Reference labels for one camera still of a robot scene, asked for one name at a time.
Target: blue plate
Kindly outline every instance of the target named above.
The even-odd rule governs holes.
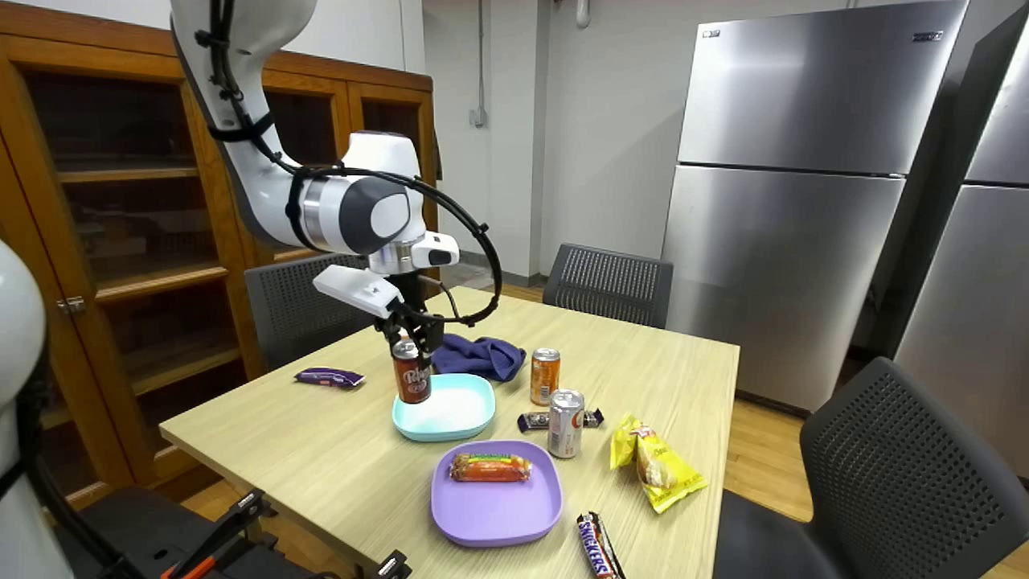
[[[420,404],[391,397],[391,425],[409,439],[474,438],[494,414],[493,382],[474,372],[434,372]]]

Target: white wall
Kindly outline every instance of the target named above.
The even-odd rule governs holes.
[[[426,75],[434,78],[445,178],[440,186],[493,227],[502,226],[503,238],[525,238],[502,251],[508,272],[546,272],[560,241],[661,254],[696,22],[851,7],[851,0],[587,3],[592,20],[576,28],[576,0],[484,0],[484,13],[538,13],[544,28],[518,28],[508,20],[493,28],[497,20],[484,20],[484,108],[493,125],[471,129],[466,117],[474,105],[474,0],[423,0]],[[988,28],[1015,3],[972,0],[967,25]],[[539,95],[512,93],[512,84],[502,84],[512,66],[531,60],[503,60],[503,55],[531,46],[539,48],[539,66],[532,71]],[[538,125],[532,163],[525,166],[520,158],[497,147],[503,145],[503,134],[494,134],[503,129],[497,120],[518,129]],[[532,178],[515,186],[497,179],[502,171],[508,178],[532,171]],[[520,223],[520,214],[512,214],[515,204],[539,218]]]
[[[167,28],[167,0],[17,0],[59,13]],[[420,0],[320,0],[290,51],[423,75]]]

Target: yellow chip bag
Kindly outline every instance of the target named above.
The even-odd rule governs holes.
[[[704,475],[632,414],[610,432],[610,470],[631,464],[655,515],[704,490]]]

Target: purple plate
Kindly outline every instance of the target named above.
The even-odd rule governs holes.
[[[526,482],[453,482],[455,453],[520,453],[531,464]],[[560,519],[561,498],[551,460],[526,439],[470,439],[449,447],[426,492],[431,520],[459,545],[512,545],[539,540]]]

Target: stainless steel refrigerator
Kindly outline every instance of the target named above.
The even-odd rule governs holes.
[[[898,363],[1029,478],[1029,37],[1003,75]]]
[[[742,345],[738,390],[829,397],[961,15],[902,3],[696,25],[668,328]]]

